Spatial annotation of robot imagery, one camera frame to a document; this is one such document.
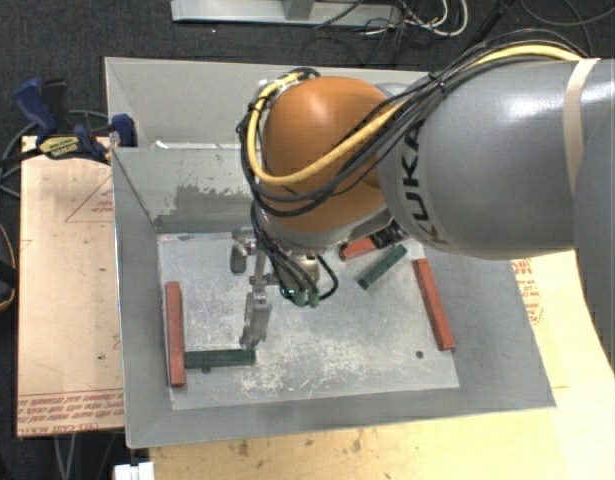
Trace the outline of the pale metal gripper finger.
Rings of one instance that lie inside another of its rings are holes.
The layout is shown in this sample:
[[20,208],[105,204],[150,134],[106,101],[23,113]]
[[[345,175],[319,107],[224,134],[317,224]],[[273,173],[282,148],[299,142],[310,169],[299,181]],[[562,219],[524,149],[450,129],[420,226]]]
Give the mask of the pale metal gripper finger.
[[253,319],[253,293],[248,292],[246,296],[245,303],[245,312],[244,312],[244,326],[242,335],[239,339],[239,344],[241,347],[252,347],[253,346],[253,338],[252,338],[252,324]]
[[272,304],[268,301],[265,291],[252,293],[252,315],[250,321],[249,346],[255,348],[267,338]]

